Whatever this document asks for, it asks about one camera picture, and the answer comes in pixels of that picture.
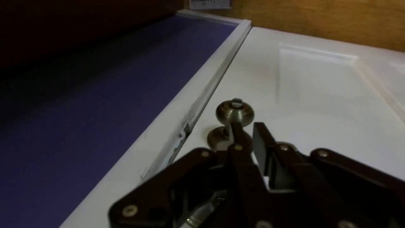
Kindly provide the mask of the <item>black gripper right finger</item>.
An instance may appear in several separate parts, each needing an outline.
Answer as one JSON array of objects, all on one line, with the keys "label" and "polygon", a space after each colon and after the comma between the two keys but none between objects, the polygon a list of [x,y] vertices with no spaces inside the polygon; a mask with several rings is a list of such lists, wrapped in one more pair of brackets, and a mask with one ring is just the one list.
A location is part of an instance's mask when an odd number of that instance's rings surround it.
[{"label": "black gripper right finger", "polygon": [[405,183],[328,148],[309,156],[254,127],[254,152],[274,194],[297,195],[330,228],[404,228]]}]

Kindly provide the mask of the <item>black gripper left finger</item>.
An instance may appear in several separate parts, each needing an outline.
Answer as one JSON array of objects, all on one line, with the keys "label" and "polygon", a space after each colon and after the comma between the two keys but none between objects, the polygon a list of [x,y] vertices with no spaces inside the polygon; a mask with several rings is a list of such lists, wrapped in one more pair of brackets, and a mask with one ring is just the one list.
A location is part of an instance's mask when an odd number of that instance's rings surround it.
[{"label": "black gripper left finger", "polygon": [[263,167],[252,159],[264,124],[247,137],[231,126],[223,151],[195,148],[112,205],[111,228],[259,228],[265,222]]}]

